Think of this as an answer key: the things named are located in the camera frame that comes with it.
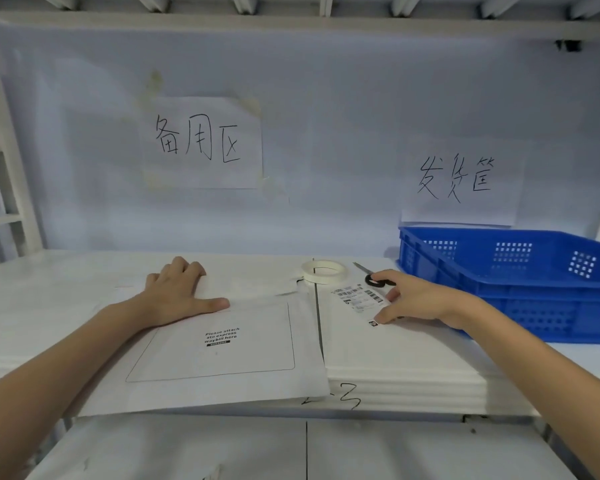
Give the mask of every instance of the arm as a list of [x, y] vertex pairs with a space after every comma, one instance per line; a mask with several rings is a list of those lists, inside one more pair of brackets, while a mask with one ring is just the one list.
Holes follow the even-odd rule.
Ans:
[[467, 332], [600, 480], [600, 380], [478, 297], [394, 270], [378, 323], [440, 319]]
[[229, 306], [193, 298], [204, 268], [176, 257], [147, 276], [139, 295], [110, 305], [50, 349], [0, 379], [0, 479], [16, 473], [72, 400], [137, 332]]

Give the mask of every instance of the barcode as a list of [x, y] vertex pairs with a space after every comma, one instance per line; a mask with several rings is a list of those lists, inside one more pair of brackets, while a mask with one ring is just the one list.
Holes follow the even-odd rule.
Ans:
[[383, 299], [376, 295], [373, 291], [365, 290], [365, 293], [367, 293], [371, 298], [375, 299], [378, 303], [383, 302]]

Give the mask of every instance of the masking tape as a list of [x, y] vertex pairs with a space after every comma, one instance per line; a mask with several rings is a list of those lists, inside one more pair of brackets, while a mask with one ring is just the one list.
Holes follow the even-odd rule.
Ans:
[[[332, 269], [335, 273], [318, 274], [316, 270], [320, 268]], [[304, 281], [316, 283], [317, 285], [334, 285], [344, 279], [349, 274], [347, 267], [336, 261], [318, 260], [307, 261], [302, 265]]]

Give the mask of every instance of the finger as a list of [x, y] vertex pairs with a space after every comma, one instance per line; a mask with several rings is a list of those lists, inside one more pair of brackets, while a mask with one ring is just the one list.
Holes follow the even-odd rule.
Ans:
[[386, 294], [385, 298], [391, 302], [394, 302], [396, 298], [400, 298], [400, 290], [398, 290], [398, 287], [391, 288], [391, 290], [389, 290], [389, 292]]
[[190, 316], [200, 315], [203, 313], [214, 313], [220, 310], [229, 308], [230, 303], [227, 298], [199, 299], [192, 298], [189, 312]]
[[156, 281], [164, 281], [164, 279], [167, 277], [168, 272], [169, 272], [169, 265], [165, 264], [162, 267], [160, 275], [158, 275], [158, 279]]
[[184, 274], [191, 282], [191, 292], [193, 293], [196, 291], [200, 276], [205, 276], [207, 272], [198, 261], [193, 261], [193, 263], [186, 268]]
[[147, 288], [149, 288], [149, 286], [154, 284], [156, 282], [156, 280], [158, 279], [158, 276], [160, 276], [158, 273], [147, 274], [146, 282], [144, 283], [144, 289], [146, 290]]
[[378, 312], [374, 320], [378, 323], [389, 323], [398, 317], [403, 316], [404, 313], [400, 311], [400, 303], [392, 303], [389, 306], [385, 306]]
[[174, 278], [177, 275], [182, 274], [182, 272], [188, 265], [189, 263], [182, 256], [176, 256], [175, 258], [173, 258], [173, 261], [171, 261], [168, 275]]
[[404, 277], [404, 273], [396, 271], [395, 269], [385, 269], [371, 275], [371, 279], [373, 281], [391, 280], [394, 283], [397, 283], [401, 278]]

